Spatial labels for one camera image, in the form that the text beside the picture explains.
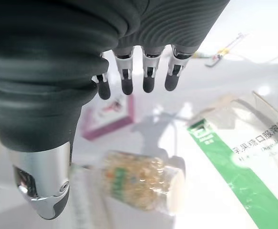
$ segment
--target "robotic hand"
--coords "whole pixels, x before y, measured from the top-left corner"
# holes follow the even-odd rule
[[[113,50],[131,94],[132,54],[143,49],[146,92],[165,45],[173,53],[165,87],[182,70],[228,0],[0,0],[0,140],[19,191],[44,219],[63,211],[81,107],[110,97]]]

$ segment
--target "transparent plastic packaging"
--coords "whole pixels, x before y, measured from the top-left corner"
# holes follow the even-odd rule
[[[144,211],[174,215],[185,195],[183,171],[155,157],[110,151],[102,181],[107,195]]]

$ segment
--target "pink box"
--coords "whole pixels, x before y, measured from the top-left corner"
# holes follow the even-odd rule
[[[82,136],[93,140],[134,122],[134,97],[118,95],[83,113]]]

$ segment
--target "black fingertip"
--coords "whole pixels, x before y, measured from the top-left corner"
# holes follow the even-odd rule
[[[55,211],[55,216],[53,218],[47,219],[47,220],[55,219],[62,213],[62,211],[64,210],[65,206],[68,203],[69,192],[70,192],[70,188],[69,188],[68,192],[66,193],[66,195],[58,203],[56,203],[53,206],[54,211]]]
[[[99,96],[100,98],[106,100],[110,98],[110,88],[109,88],[109,83],[108,81],[103,82],[103,81],[99,81],[98,83],[98,88],[99,88]]]
[[[122,80],[122,90],[124,94],[130,95],[133,92],[133,80],[132,79]]]
[[[179,77],[176,75],[166,75],[165,88],[168,91],[173,91],[178,84]]]
[[[154,89],[154,78],[144,77],[143,79],[143,89],[146,93],[150,93]]]

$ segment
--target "green label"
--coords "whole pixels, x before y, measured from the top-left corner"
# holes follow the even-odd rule
[[[250,169],[235,165],[234,152],[202,120],[188,128],[192,138],[206,154],[259,229],[278,229],[278,200]]]
[[[125,182],[126,170],[116,168],[114,171],[114,180],[112,185],[112,196],[119,200],[123,200],[123,185]]]

